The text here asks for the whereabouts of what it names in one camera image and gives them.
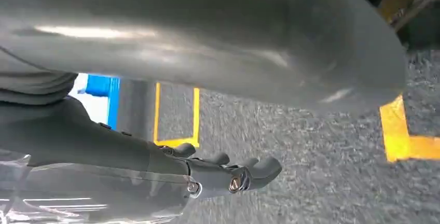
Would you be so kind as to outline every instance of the yellow floor marking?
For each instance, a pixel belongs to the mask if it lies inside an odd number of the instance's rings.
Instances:
[[[440,159],[440,138],[410,136],[402,96],[380,108],[383,142],[389,162],[416,159]]]
[[[159,110],[160,110],[160,83],[156,83],[156,97],[154,106],[154,126],[153,126],[153,142],[156,145],[166,145],[169,147],[177,147],[184,143],[190,143],[195,147],[199,147],[199,117],[200,117],[200,90],[194,88],[193,97],[193,116],[192,116],[192,137],[157,140],[159,135]]]
[[[160,108],[160,83],[156,83],[156,97],[154,102],[154,127],[153,127],[153,141],[157,142],[159,131],[159,108]]]
[[[390,162],[409,158],[409,133],[405,107],[400,95],[393,102],[380,108],[383,143]]]

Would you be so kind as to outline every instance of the blue object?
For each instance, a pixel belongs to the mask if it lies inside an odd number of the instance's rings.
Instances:
[[[110,77],[89,75],[87,78],[86,93],[98,96],[108,97],[110,89]]]
[[[119,84],[120,79],[116,77],[89,75],[85,89],[87,94],[108,97],[107,124],[112,129],[116,128],[118,121]]]

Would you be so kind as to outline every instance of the gray sleeve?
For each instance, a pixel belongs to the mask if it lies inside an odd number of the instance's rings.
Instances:
[[[46,105],[63,99],[75,73],[53,72],[32,65],[0,48],[0,101]]]

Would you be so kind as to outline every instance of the gray carpet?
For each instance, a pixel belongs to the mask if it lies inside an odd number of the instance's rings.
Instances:
[[[440,136],[439,54],[423,52],[408,63],[404,98],[411,134]],[[125,107],[120,126],[148,138],[152,123],[142,122],[148,114],[140,113],[145,94],[152,92],[151,85],[145,88],[125,91],[121,103],[132,106]],[[191,125],[185,122],[180,128],[178,120],[189,113],[185,107],[191,103],[180,103],[192,98],[192,90],[167,92],[160,132],[187,134],[183,129]],[[174,223],[440,223],[440,161],[388,164],[377,110],[316,115],[205,90],[200,101],[198,156],[225,151],[232,161],[240,161],[272,155],[284,170],[265,189],[194,201]]]

